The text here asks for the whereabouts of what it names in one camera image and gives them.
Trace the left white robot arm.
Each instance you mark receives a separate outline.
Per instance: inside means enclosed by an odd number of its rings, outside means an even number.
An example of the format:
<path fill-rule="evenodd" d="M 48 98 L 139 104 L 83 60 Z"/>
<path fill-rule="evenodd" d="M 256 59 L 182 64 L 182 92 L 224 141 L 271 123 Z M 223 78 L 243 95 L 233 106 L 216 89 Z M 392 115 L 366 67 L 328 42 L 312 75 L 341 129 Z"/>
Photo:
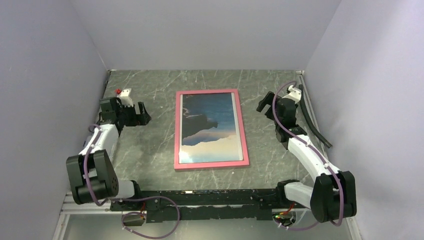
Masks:
<path fill-rule="evenodd" d="M 97 123 L 91 125 L 92 135 L 83 150 L 66 160 L 70 190 L 76 204 L 94 203 L 102 206 L 107 200 L 118 200 L 130 210 L 143 204 L 140 187 L 134 180 L 120 180 L 112 158 L 124 127 L 145 126 L 150 120 L 143 102 L 133 104 L 129 97 L 108 97 L 100 100 Z"/>

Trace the seascape photo print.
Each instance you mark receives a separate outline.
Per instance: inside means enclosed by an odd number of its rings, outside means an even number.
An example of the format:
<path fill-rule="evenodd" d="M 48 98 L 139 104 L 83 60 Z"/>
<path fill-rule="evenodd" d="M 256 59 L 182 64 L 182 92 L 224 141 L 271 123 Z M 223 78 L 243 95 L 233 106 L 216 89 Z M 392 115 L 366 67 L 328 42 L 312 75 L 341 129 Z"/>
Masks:
<path fill-rule="evenodd" d="M 186 93 L 179 100 L 179 164 L 243 161 L 234 92 Z"/>

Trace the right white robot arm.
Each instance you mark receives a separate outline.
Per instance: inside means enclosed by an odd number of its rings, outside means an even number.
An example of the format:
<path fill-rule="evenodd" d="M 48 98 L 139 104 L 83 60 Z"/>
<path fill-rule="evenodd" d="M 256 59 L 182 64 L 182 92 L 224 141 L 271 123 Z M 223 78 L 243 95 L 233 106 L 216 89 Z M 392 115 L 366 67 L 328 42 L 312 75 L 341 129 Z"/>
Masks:
<path fill-rule="evenodd" d="M 258 103 L 257 112 L 269 106 L 265 116 L 275 124 L 277 140 L 308 171 L 313 186 L 298 180 L 277 185 L 275 202 L 282 208 L 295 202 L 309 210 L 319 223 L 334 222 L 357 214 L 356 181 L 350 171 L 342 171 L 329 162 L 313 145 L 306 131 L 297 124 L 296 112 L 302 93 L 295 90 L 284 97 L 269 91 Z"/>

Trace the pink wooden picture frame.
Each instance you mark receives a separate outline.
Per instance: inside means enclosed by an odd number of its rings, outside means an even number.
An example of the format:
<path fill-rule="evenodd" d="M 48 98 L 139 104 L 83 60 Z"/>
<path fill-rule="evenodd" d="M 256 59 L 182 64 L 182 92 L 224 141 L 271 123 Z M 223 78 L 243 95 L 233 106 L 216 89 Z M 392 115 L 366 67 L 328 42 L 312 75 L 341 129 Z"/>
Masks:
<path fill-rule="evenodd" d="M 239 129 L 241 134 L 241 143 L 243 149 L 243 161 L 235 162 L 209 162 L 209 163 L 190 163 L 179 164 L 179 134 L 180 134 L 180 95 L 181 94 L 197 94 L 197 93 L 227 93 L 235 94 L 236 109 L 238 114 Z M 209 90 L 183 90 L 177 91 L 175 101 L 175 134 L 174 134 L 174 169 L 175 170 L 194 170 L 206 168 L 230 168 L 230 167 L 245 167 L 250 164 L 246 135 L 240 105 L 240 97 L 237 89 L 209 89 Z"/>

